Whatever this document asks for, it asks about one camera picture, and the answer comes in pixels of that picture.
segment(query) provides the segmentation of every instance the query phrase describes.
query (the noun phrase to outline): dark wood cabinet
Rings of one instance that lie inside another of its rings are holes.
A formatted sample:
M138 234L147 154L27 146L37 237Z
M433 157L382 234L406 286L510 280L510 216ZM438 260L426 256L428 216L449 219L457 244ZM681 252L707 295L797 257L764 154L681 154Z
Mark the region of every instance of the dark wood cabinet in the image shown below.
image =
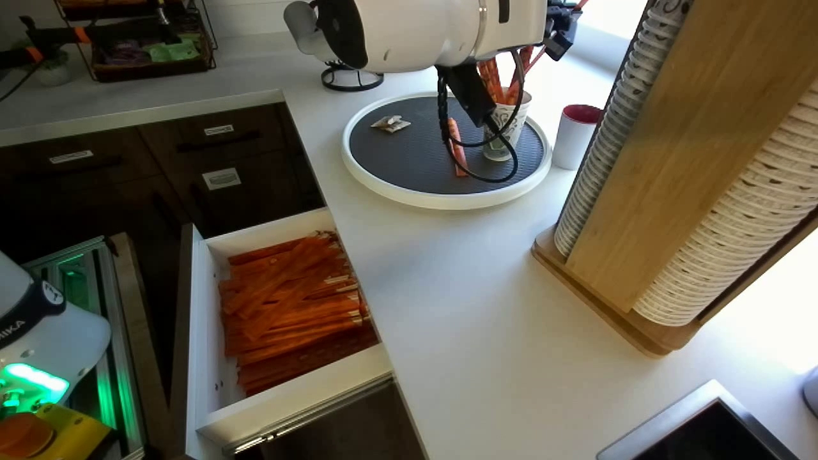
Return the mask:
M141 128L203 234L322 205L284 105Z
M138 131L0 147L0 208L17 260L114 233L166 240L187 221Z
M322 205L287 105L0 147L0 249L23 262L129 233L166 387L181 225L218 234Z

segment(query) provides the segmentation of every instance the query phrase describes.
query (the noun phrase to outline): drawer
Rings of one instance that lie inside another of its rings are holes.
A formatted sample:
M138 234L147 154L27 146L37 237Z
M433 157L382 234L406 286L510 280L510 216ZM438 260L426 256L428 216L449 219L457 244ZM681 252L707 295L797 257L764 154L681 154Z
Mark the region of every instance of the drawer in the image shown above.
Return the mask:
M189 237L181 243L179 298L185 306L178 320L171 385L179 453L198 460L231 456L334 414L346 401L392 380L385 346L372 345L254 396L247 396L235 384L239 369L225 358L220 325L218 280L225 272L225 257L318 230L336 230L326 207L210 240L189 226Z
M0 185L0 247L22 260L96 234L179 237L185 211L161 178L84 185L73 193Z
M144 124L147 142L169 170L185 170L204 157L235 160L247 156L287 154L284 105L212 113Z
M138 131L109 131L77 138L23 142L0 150L0 182L74 191L156 174Z
M203 234L231 233L322 205L308 160L287 156L254 156L234 164L203 160L174 174L171 183Z

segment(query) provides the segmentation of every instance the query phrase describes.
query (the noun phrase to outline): kitchen counter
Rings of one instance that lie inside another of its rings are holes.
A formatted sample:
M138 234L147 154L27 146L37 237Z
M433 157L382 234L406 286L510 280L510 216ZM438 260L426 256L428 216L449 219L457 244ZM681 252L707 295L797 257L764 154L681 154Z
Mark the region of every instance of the kitchen counter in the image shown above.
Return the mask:
M74 59L74 82L31 82L0 102L0 146L287 99L429 456L594 456L712 377L797 456L818 456L818 418L797 387L818 364L817 234L688 346L648 358L529 252L556 225L574 174L553 168L505 207L429 211L390 202L346 170L346 122L382 96L436 88L433 72L339 93L284 36L229 40L218 64L96 83ZM542 83L533 118L553 138L561 106L601 105L611 74L569 59L533 82Z

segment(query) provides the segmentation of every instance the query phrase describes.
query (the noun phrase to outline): cabinet door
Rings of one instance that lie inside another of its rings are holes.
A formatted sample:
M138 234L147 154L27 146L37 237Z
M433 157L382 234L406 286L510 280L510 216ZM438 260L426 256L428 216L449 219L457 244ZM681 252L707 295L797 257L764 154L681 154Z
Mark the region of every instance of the cabinet door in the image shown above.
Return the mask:
M284 105L141 128L204 234L322 207Z
M0 211L0 244L22 260L96 234L161 240L185 219L138 131L4 147Z

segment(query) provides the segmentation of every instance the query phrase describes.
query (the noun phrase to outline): open drawer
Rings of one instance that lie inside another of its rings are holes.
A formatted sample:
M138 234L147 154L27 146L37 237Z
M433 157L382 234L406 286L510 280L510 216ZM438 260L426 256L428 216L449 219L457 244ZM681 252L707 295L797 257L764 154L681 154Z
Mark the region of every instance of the open drawer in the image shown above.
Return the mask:
M382 345L334 359L318 369L247 396L239 364L225 355L220 279L229 257L257 247L336 230L328 208L316 208L204 240L195 226L181 243L179 316L174 345L174 450L187 456L231 456L254 445L319 418L392 380Z

